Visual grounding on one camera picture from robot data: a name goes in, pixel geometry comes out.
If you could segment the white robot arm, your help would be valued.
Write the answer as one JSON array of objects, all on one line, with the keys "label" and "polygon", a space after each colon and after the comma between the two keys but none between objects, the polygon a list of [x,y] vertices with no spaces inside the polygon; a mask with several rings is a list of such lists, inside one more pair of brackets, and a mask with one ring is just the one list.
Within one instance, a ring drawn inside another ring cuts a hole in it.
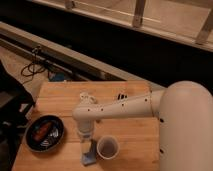
[{"label": "white robot arm", "polygon": [[82,140],[102,119],[156,117],[160,171],[213,171],[213,95],[203,85],[179,81],[168,88],[96,104],[85,96],[73,110]]}]

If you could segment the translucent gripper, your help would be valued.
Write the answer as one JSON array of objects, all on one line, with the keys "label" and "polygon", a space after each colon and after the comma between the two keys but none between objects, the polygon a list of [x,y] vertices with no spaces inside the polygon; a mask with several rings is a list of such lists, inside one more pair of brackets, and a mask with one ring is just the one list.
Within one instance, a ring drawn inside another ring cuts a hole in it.
[{"label": "translucent gripper", "polygon": [[82,152],[82,163],[89,164],[91,157],[91,136],[89,134],[83,135],[81,137],[80,145]]}]

